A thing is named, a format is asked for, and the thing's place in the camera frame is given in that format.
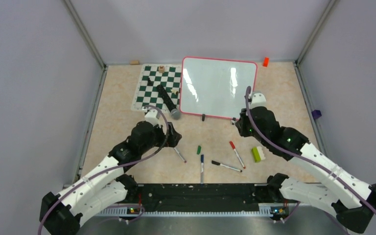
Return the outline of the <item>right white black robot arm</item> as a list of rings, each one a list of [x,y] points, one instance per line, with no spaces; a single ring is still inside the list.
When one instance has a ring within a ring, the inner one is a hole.
[[[267,194],[272,201],[299,201],[335,217],[354,233],[366,231],[376,216],[376,183],[368,184],[350,175],[304,134],[280,126],[274,113],[264,106],[243,108],[235,126],[242,137],[254,137],[271,153],[304,168],[322,184],[313,186],[277,173],[267,179]]]

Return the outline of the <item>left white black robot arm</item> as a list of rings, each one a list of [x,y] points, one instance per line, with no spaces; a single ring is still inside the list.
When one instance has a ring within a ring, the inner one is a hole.
[[[42,198],[38,234],[75,235],[94,215],[109,205],[137,197],[136,182],[126,172],[143,161],[142,155],[156,147],[176,147],[182,138],[172,123],[164,131],[159,124],[138,122],[126,140],[117,144],[104,159],[79,181],[59,193]]]

